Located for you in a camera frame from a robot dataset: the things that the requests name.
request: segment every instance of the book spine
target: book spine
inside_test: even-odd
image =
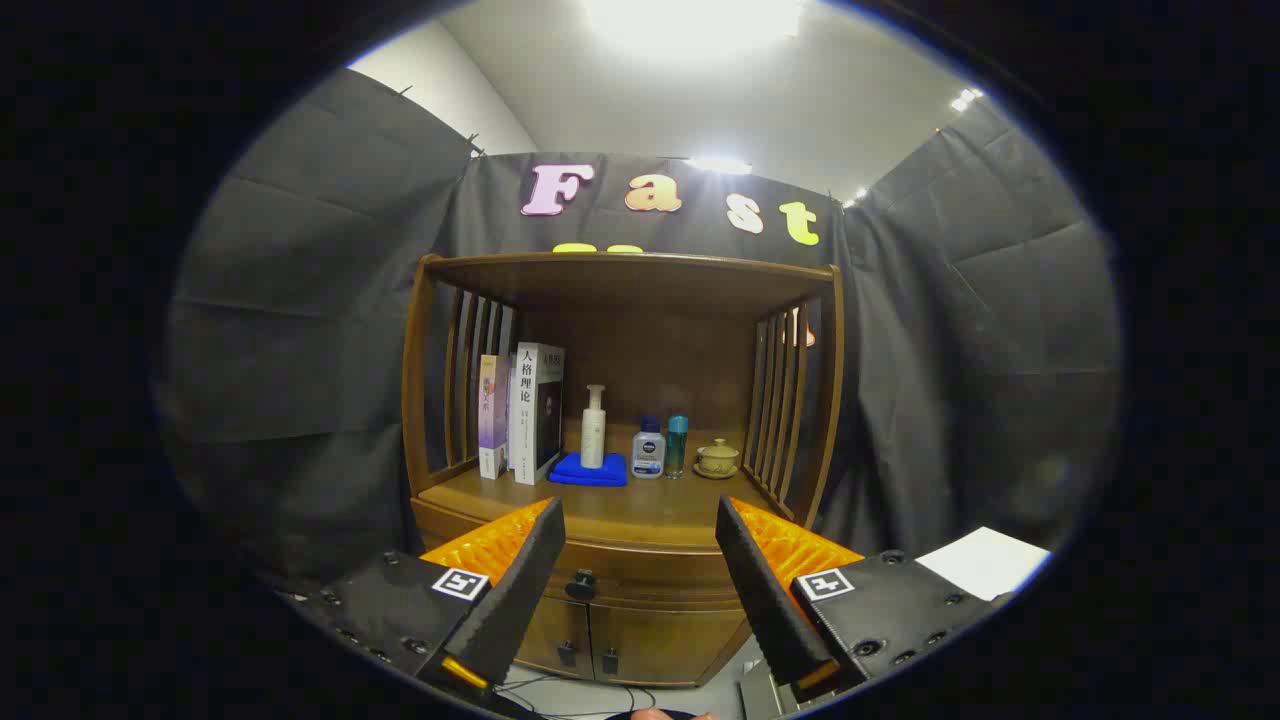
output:
[[[538,361],[539,347],[534,342],[521,342],[516,347],[516,436],[520,442],[520,462],[516,482],[531,486],[538,474]]]
[[[480,356],[480,377],[476,387],[476,421],[479,428],[476,436],[480,439],[480,477],[494,479],[498,477],[497,443],[494,442],[494,407],[498,357],[495,355]]]
[[[507,425],[503,428],[507,438],[507,466],[516,470],[516,457],[518,456],[516,433],[516,354],[508,357],[507,366]]]

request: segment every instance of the cabinet door handle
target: cabinet door handle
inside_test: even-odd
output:
[[[564,641],[556,651],[559,652],[561,664],[566,667],[572,667],[577,664],[577,648],[573,647],[573,643]]]
[[[604,657],[602,657],[600,660],[602,660],[602,664],[604,665],[604,674],[605,675],[617,675],[618,674],[618,651],[616,651],[616,650],[613,650],[611,647],[609,652],[605,652]]]

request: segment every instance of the yellow letter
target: yellow letter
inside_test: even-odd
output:
[[[676,197],[676,181],[667,176],[640,176],[631,178],[631,192],[625,202],[632,210],[662,210],[671,213],[678,210],[684,202]]]
[[[724,199],[724,202],[728,205],[728,213],[726,214],[728,215],[730,224],[740,231],[760,234],[760,231],[764,229],[764,220],[756,215],[760,211],[760,206],[755,204],[755,200],[731,192]]]
[[[809,232],[809,223],[818,222],[818,215],[810,213],[804,202],[778,205],[778,210],[782,210],[782,214],[787,217],[787,232],[791,233],[791,240],[800,245],[818,245],[817,233]]]

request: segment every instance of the blue towel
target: blue towel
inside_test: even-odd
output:
[[[604,456],[603,466],[584,468],[582,456],[570,452],[556,464],[548,479],[566,486],[621,487],[627,484],[627,459],[613,452]]]

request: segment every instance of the orange letter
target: orange letter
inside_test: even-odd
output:
[[[730,224],[740,231],[760,234],[760,231],[764,229],[764,220],[756,215],[760,211],[760,206],[755,204],[755,200],[731,192],[724,199],[724,202],[728,205],[728,213],[726,214],[728,215]]]
[[[662,210],[671,213],[678,210],[684,202],[676,197],[676,181],[667,176],[640,176],[631,178],[631,192],[625,202],[632,210]]]

